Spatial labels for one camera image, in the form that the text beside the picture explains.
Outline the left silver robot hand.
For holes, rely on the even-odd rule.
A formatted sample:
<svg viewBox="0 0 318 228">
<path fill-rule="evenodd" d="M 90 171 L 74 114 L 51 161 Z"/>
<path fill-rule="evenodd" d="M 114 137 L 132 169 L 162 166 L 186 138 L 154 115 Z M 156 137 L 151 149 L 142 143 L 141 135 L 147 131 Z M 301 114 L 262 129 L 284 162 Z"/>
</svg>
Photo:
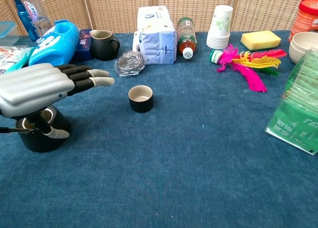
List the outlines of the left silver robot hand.
<svg viewBox="0 0 318 228">
<path fill-rule="evenodd" d="M 0 76 L 0 114 L 11 119 L 26 117 L 43 135 L 66 139 L 69 132 L 54 128 L 41 117 L 41 111 L 67 96 L 114 83 L 108 71 L 89 66 L 27 66 Z"/>
</svg>

